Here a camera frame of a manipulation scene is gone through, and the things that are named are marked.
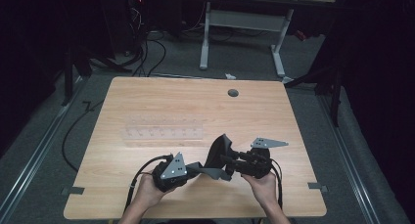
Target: silver metal plate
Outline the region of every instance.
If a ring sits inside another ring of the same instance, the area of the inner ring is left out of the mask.
[[[180,177],[187,174],[182,153],[178,153],[161,175],[161,179]]]
[[[277,141],[277,140],[272,140],[272,139],[264,139],[264,138],[256,138],[251,143],[252,148],[262,148],[262,149],[276,148],[276,147],[283,147],[283,146],[288,146],[288,143]]]

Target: wire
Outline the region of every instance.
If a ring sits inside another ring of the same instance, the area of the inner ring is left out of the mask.
[[[280,172],[278,173],[277,169],[275,168],[275,166],[272,164],[272,169],[275,172],[275,175],[277,177],[278,180],[278,204],[280,205],[281,209],[283,208],[283,172],[281,170],[280,164],[278,164],[277,161],[275,161],[274,159],[272,159],[272,161],[274,161],[277,166],[280,169]]]
[[[192,31],[188,31],[188,32],[198,33],[198,35],[189,35],[186,32],[182,32],[182,34],[187,36],[187,37],[192,37],[192,38],[199,38],[199,37],[202,37],[204,35],[203,31],[197,31],[196,29],[194,29]]]
[[[84,112],[82,115],[80,115],[77,119],[76,119],[76,121],[70,126],[70,128],[69,128],[69,130],[68,130],[68,132],[67,132],[67,134],[65,135],[65,137],[64,137],[64,141],[62,142],[62,147],[61,147],[61,150],[62,150],[62,156],[64,157],[64,160],[65,160],[65,162],[69,165],[69,167],[73,170],[73,171],[75,171],[75,172],[78,172],[78,168],[76,168],[69,160],[68,160],[68,158],[67,158],[67,154],[66,154],[66,152],[65,152],[65,145],[66,145],[66,142],[67,142],[67,139],[68,139],[68,135],[70,134],[70,132],[72,131],[72,129],[74,128],[74,126],[82,119],[82,118],[84,118],[88,113],[90,113],[90,112],[93,112],[98,106],[100,106],[100,105],[102,105],[104,103],[104,100],[103,101],[100,101],[98,104],[96,104],[96,105],[94,105],[91,109],[89,109],[89,110],[87,110],[86,112]]]
[[[224,42],[224,41],[227,41],[227,40],[229,40],[229,39],[231,39],[232,37],[233,37],[233,35],[234,35],[234,31],[233,31],[233,29],[229,29],[229,31],[226,31],[226,29],[220,29],[219,27],[217,27],[216,28],[218,31],[222,31],[222,33],[229,33],[229,36],[228,37],[226,37],[226,38],[224,38],[224,39],[214,39],[211,35],[209,36],[209,39],[211,40],[211,41],[216,41],[216,42]]]
[[[204,3],[204,6],[203,6],[203,8],[202,8],[202,11],[201,11],[201,15],[199,16],[199,19],[198,19],[198,21],[195,23],[195,25],[194,25],[192,28],[189,28],[189,29],[187,29],[187,30],[182,30],[182,32],[186,32],[186,31],[193,31],[193,30],[197,30],[197,29],[200,29],[200,28],[204,27],[204,25],[201,25],[201,26],[199,26],[199,27],[196,27],[196,26],[197,26],[197,25],[199,25],[199,24],[201,23],[202,17],[204,16],[204,11],[205,11],[206,5],[207,5],[207,3],[205,2],[205,3]]]
[[[165,37],[165,35],[164,35],[164,32],[163,31],[161,31],[161,30],[152,30],[152,31],[150,31],[149,32],[149,34],[150,33],[161,33],[161,37],[158,37],[158,38],[156,38],[156,39],[148,39],[147,38],[147,40],[148,41],[157,41],[157,40],[162,40],[164,37]]]
[[[245,35],[245,36],[250,36],[250,37],[257,37],[257,36],[266,35],[266,34],[269,33],[269,31],[262,30],[258,33],[255,33],[255,34],[249,34],[249,33],[246,33],[246,32],[238,31],[238,29],[234,29],[234,32],[237,33],[237,34],[240,34],[240,35]]]
[[[275,161],[275,159],[272,158],[272,161],[275,162],[275,164],[277,164],[278,168],[280,169],[280,173],[279,174],[280,174],[280,179],[282,181],[283,180],[283,171],[281,170],[281,166],[280,166],[280,164],[277,161]]]
[[[134,188],[135,188],[135,185],[137,184],[137,178],[138,178],[138,176],[140,176],[140,174],[144,174],[143,173],[144,168],[146,168],[150,163],[152,163],[152,162],[154,162],[156,160],[159,160],[159,159],[168,159],[170,157],[171,156],[154,157],[154,158],[150,159],[149,161],[147,161],[143,166],[141,166],[141,168],[138,170],[138,172],[135,174],[134,178],[131,181],[131,185],[130,185],[130,188],[129,188],[129,191],[128,191],[127,201],[125,203],[124,212],[127,210],[128,206],[131,204],[132,195],[134,193]]]
[[[165,53],[166,53],[166,50],[165,50],[165,46],[164,45],[162,45],[159,41],[157,41],[157,40],[152,40],[153,42],[156,42],[156,43],[158,43],[159,45],[161,45],[162,46],[162,49],[163,49],[163,54],[162,54],[162,57],[161,57],[161,59],[159,60],[159,62],[154,66],[154,67],[152,67],[150,70],[149,70],[149,72],[147,73],[147,77],[150,77],[150,75],[151,75],[151,73],[153,72],[153,70],[155,70],[156,69],[156,67],[159,65],[159,64],[161,64],[161,62],[164,60],[164,58],[165,58]]]
[[[145,55],[144,55],[144,59],[143,59],[143,56],[141,57],[141,64],[134,70],[134,72],[132,72],[132,74],[131,74],[131,76],[134,76],[136,73],[137,73],[137,71],[138,70],[140,70],[140,72],[138,72],[138,76],[140,76],[140,73],[141,73],[141,69],[143,70],[143,72],[144,72],[144,75],[146,75],[146,72],[144,71],[144,67],[143,67],[143,65],[144,65],[144,62],[146,62],[146,60],[147,60],[147,55],[148,55],[148,53],[149,53],[149,46],[148,46],[148,43],[147,43],[147,37],[146,37],[146,42],[144,43],[145,44],[145,48],[146,48],[146,50],[145,50]]]
[[[141,27],[141,23],[142,23],[141,13],[138,10],[136,10],[135,8],[130,8],[130,10],[132,10],[136,13],[134,19],[132,19],[133,23],[135,23],[135,20],[137,20],[137,17],[139,17],[139,22],[138,22],[138,26],[137,26],[137,33],[138,33],[138,32],[140,32],[140,27]],[[138,60],[141,59],[141,56],[143,55],[141,45],[137,44],[137,46],[136,46],[137,40],[136,40],[136,31],[134,29],[134,26],[131,23],[129,25],[131,27],[132,35],[133,35],[133,48],[132,49],[136,50],[136,51],[135,51],[134,57],[131,60],[126,61],[125,63],[119,64],[119,66],[121,66],[121,67],[126,67],[126,66],[129,66],[129,65],[132,65],[132,64],[136,63]],[[89,60],[89,64],[91,66],[98,67],[98,68],[108,68],[107,65],[101,65],[101,64],[95,63],[92,60]]]

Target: metal bracket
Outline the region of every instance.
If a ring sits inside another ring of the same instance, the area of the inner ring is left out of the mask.
[[[63,196],[67,196],[69,194],[82,195],[83,191],[85,191],[85,188],[80,188],[80,187],[63,188],[61,191],[61,195]]]
[[[264,138],[256,138],[252,143],[252,148],[276,148],[276,147],[283,147],[288,146],[288,143],[277,141],[277,140],[271,140],[271,139],[264,139]]]
[[[320,183],[308,183],[308,189],[319,189],[321,193],[329,192],[326,186],[322,186]]]
[[[178,153],[171,161],[165,171],[161,174],[161,179],[180,177],[187,174],[182,153]]]

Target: metal frame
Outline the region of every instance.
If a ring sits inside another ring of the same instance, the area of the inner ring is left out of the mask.
[[[337,141],[337,146],[339,149],[340,158],[343,166],[345,167],[345,172],[350,182],[350,186],[356,195],[357,202],[360,205],[360,209],[366,219],[366,223],[381,223],[379,220],[378,214],[376,213],[375,207],[370,200],[369,193],[367,192],[366,186],[364,185],[362,179],[360,178],[359,172],[354,165],[353,158],[348,152],[348,148],[343,135],[339,127],[334,125],[333,121],[330,118],[330,105],[327,102],[325,96],[317,97],[320,108],[323,110],[324,115],[326,116],[327,122],[330,124],[332,133]]]
[[[271,53],[274,59],[275,69],[280,77],[285,76],[284,67],[281,61],[280,49],[287,33],[293,16],[293,9],[290,9],[285,17],[267,16],[260,14],[240,13],[232,11],[212,10],[210,2],[207,2],[205,17],[205,36],[202,44],[200,69],[208,69],[208,34],[211,25],[230,26],[238,28],[278,31],[279,37],[275,45],[271,45]]]
[[[3,200],[0,206],[0,223],[8,223],[10,217],[15,211],[15,208],[18,206],[19,201],[24,195],[25,190],[27,189],[28,185],[30,184],[31,180],[33,179],[40,165],[42,164],[43,159],[48,154],[49,149],[51,148],[52,143],[54,141],[54,137],[58,131],[58,128],[65,119],[65,116],[69,111],[71,103],[73,102],[77,94],[80,92],[80,90],[84,87],[85,83],[86,80],[82,77],[77,78],[75,82],[73,98],[69,99],[67,101],[67,104],[61,107],[60,111],[58,112],[58,115],[52,121],[51,125],[47,129],[45,135],[43,136],[42,140],[40,141],[33,155],[31,156],[30,160],[28,161],[28,163],[22,170],[21,174],[19,175],[19,178],[16,181],[13,188],[11,189],[11,191],[9,192],[9,195]]]

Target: black cable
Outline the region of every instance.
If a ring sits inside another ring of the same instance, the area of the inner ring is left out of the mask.
[[[202,8],[202,11],[201,11],[201,15],[199,16],[199,19],[198,19],[198,21],[195,23],[195,25],[193,25],[193,26],[192,26],[191,28],[189,28],[189,29],[182,30],[182,31],[181,31],[181,33],[185,34],[185,32],[187,32],[187,31],[193,31],[193,30],[197,30],[197,29],[200,29],[200,28],[202,28],[202,27],[205,27],[204,25],[199,26],[199,27],[197,27],[197,26],[201,23],[201,20],[202,20],[202,18],[204,17],[206,7],[207,7],[207,3],[205,2],[205,3],[204,3],[204,6],[203,6],[203,8]]]
[[[256,34],[249,34],[249,33],[245,33],[245,32],[242,32],[242,31],[238,31],[237,29],[234,29],[234,32],[236,34],[239,34],[239,35],[250,36],[250,37],[257,37],[257,36],[265,35],[265,34],[268,34],[269,33],[269,31],[262,30],[262,31],[260,31],[260,32],[258,32]]]
[[[231,39],[234,35],[234,31],[233,29],[230,29],[230,31],[224,31],[222,33],[230,33],[228,37],[224,38],[224,39],[214,39],[211,35],[208,37],[209,40],[211,41],[215,41],[215,42],[225,42],[228,41],[229,39]]]
[[[104,103],[104,100],[103,101],[100,101],[98,104],[96,104],[96,105],[94,105],[91,109],[89,109],[89,110],[87,110],[87,111],[85,111],[82,115],[80,115],[77,119],[76,119],[76,121],[70,126],[70,128],[69,128],[69,130],[68,130],[68,132],[67,132],[67,134],[65,135],[65,137],[64,137],[64,141],[62,142],[62,147],[61,147],[61,149],[62,149],[62,156],[64,157],[64,160],[65,160],[65,162],[69,165],[69,167],[71,168],[71,169],[73,169],[73,171],[75,171],[75,172],[78,172],[78,168],[76,168],[69,160],[68,160],[68,158],[67,158],[67,154],[66,154],[66,152],[65,152],[65,144],[66,144],[66,142],[67,142],[67,138],[68,138],[68,135],[70,134],[70,132],[72,131],[72,129],[74,128],[74,126],[82,119],[82,118],[84,118],[89,112],[93,112],[94,110],[95,110],[95,108],[97,108],[98,106],[100,106],[100,105],[102,105]]]
[[[161,30],[152,30],[152,31],[150,31],[149,32],[149,34],[150,33],[161,33],[161,36],[160,37],[158,37],[158,38],[155,38],[155,39],[147,39],[148,41],[157,41],[157,40],[162,40],[164,37],[165,37],[165,35],[164,35],[164,32],[163,31],[161,31]]]
[[[204,27],[198,27],[197,29],[191,30],[191,31],[186,31],[186,32],[194,32],[194,33],[199,33],[198,35],[189,35],[186,32],[181,32],[181,34],[187,36],[187,37],[192,37],[192,38],[199,38],[202,37],[205,33],[203,31],[198,31],[199,29],[204,28]]]
[[[143,68],[143,65],[144,65],[144,62],[146,62],[146,60],[147,60],[147,55],[148,55],[148,53],[149,53],[149,46],[148,46],[148,44],[147,44],[147,37],[146,37],[146,42],[144,43],[145,44],[145,48],[146,48],[146,50],[145,50],[145,55],[144,55],[144,59],[143,59],[143,57],[141,57],[141,64],[132,72],[132,75],[131,76],[134,76],[136,73],[137,73],[137,71],[138,70],[140,70],[140,72],[139,72],[139,74],[141,73],[141,69],[143,70],[143,72],[144,72],[144,68]]]
[[[135,54],[134,54],[134,57],[133,57],[131,60],[128,60],[128,61],[126,61],[126,62],[124,62],[124,63],[122,63],[122,64],[119,64],[118,66],[120,66],[120,67],[126,67],[126,66],[129,66],[129,65],[132,65],[132,64],[136,63],[138,60],[140,60],[142,55],[143,55],[143,54],[142,54],[142,50],[141,50],[140,48],[138,48],[138,49],[137,49],[137,51],[136,51],[136,52],[135,52]],[[98,67],[98,68],[109,68],[109,66],[106,66],[106,65],[101,65],[101,64],[95,63],[95,62],[94,62],[94,61],[92,61],[92,60],[89,60],[89,64],[90,64],[91,66],[93,66],[93,67]]]
[[[278,193],[279,193],[279,195],[278,195],[278,204],[280,205],[280,207],[282,209],[283,208],[283,185],[282,185],[282,182],[283,182],[283,172],[281,170],[280,164],[278,164],[278,162],[275,161],[274,159],[272,159],[272,161],[274,161],[277,164],[277,166],[279,167],[279,169],[280,169],[280,172],[278,173],[277,169],[272,164],[272,169],[274,170],[275,175],[276,175],[277,180],[278,180]]]
[[[135,184],[137,183],[137,178],[138,176],[140,176],[140,174],[143,173],[144,168],[146,168],[150,163],[159,160],[159,159],[168,159],[170,156],[160,156],[160,157],[154,157],[152,159],[150,159],[149,161],[147,161],[143,166],[141,166],[141,168],[138,170],[138,172],[135,174],[134,178],[131,181],[131,185],[128,191],[128,197],[127,197],[127,201],[125,203],[125,209],[124,212],[127,210],[128,206],[131,204],[131,200],[132,200],[132,195],[134,193],[134,188],[135,188]]]
[[[85,46],[77,46],[76,49],[80,52],[82,52],[83,54],[87,55],[88,57],[92,57],[93,59],[98,60],[99,62],[103,63],[104,65],[108,66],[109,68],[112,68],[116,71],[119,72],[131,72],[131,70],[129,69],[125,69],[123,66],[118,65],[116,63],[114,63],[113,61],[107,59],[106,57],[93,52],[92,50],[90,50],[89,48],[85,47]]]
[[[150,75],[151,75],[151,73],[153,72],[153,70],[155,70],[156,69],[156,67],[159,65],[159,64],[161,64],[161,62],[164,60],[164,58],[165,58],[165,53],[166,53],[166,49],[165,49],[165,46],[163,46],[159,41],[157,41],[157,40],[151,40],[151,41],[153,41],[153,42],[156,42],[156,43],[158,43],[159,45],[161,45],[162,46],[162,49],[163,49],[163,54],[162,54],[162,57],[161,57],[161,59],[159,60],[159,62],[154,66],[154,67],[152,67],[150,70],[149,70],[149,72],[147,73],[147,77],[150,77]]]

